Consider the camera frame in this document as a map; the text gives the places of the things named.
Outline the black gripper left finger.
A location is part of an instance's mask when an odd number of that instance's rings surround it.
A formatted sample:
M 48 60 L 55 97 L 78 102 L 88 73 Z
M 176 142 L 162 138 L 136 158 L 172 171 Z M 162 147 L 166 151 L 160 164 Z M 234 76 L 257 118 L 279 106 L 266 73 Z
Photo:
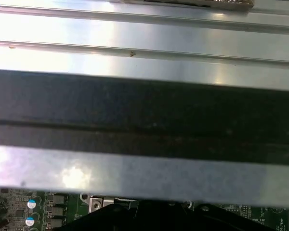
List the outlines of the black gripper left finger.
M 136 211 L 119 204 L 107 205 L 54 231 L 159 231 L 164 203 L 140 201 Z

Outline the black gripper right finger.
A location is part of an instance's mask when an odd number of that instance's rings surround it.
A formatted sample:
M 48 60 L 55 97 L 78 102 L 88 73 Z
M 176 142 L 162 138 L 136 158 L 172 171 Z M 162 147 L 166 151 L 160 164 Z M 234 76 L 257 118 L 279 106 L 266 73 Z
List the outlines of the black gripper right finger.
M 271 231 L 265 225 L 211 204 L 194 210 L 178 202 L 165 202 L 165 231 Z

